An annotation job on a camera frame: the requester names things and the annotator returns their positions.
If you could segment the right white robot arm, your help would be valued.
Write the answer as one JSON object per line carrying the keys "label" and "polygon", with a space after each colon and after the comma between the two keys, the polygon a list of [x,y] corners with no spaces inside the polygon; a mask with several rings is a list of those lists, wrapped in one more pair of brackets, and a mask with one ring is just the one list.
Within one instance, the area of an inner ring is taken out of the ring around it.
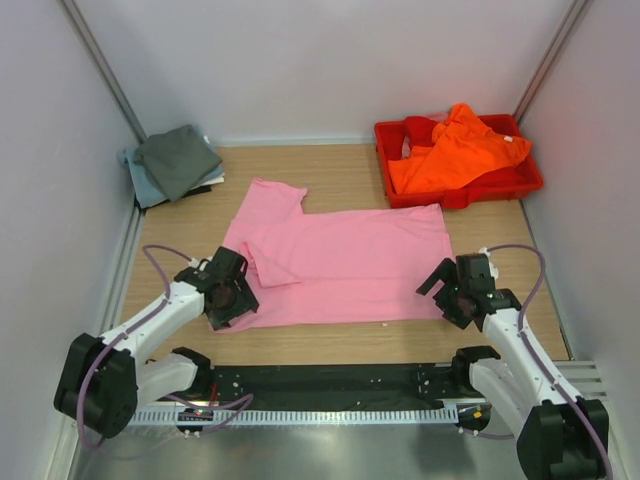
{"label": "right white robot arm", "polygon": [[555,366],[526,318],[527,301],[499,289],[486,253],[446,258],[417,288],[431,294],[445,320],[475,325],[488,346],[466,347],[452,359],[459,394],[480,393],[509,427],[528,479],[611,479],[609,415]]}

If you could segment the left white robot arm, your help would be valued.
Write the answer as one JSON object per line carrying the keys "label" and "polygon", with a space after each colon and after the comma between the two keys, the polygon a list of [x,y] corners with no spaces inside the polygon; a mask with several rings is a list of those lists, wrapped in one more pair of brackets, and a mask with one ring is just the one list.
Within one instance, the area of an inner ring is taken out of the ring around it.
{"label": "left white robot arm", "polygon": [[187,347],[160,360],[151,356],[200,316],[222,331],[257,312],[248,266],[243,255],[226,247],[201,260],[189,258],[175,277],[159,274],[162,293],[129,320],[99,336],[83,333],[73,340],[53,404],[75,421],[84,446],[95,446],[89,432],[102,440],[117,436],[139,408],[156,400],[199,400],[212,393],[213,366],[206,356]]}

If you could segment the pink t-shirt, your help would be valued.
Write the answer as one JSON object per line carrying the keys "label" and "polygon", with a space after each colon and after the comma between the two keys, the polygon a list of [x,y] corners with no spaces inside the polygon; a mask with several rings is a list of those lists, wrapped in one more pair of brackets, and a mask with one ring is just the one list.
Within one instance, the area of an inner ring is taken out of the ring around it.
{"label": "pink t-shirt", "polygon": [[310,214],[306,194],[252,180],[223,244],[247,259],[259,308],[229,332],[440,317],[416,292],[453,255],[439,205]]}

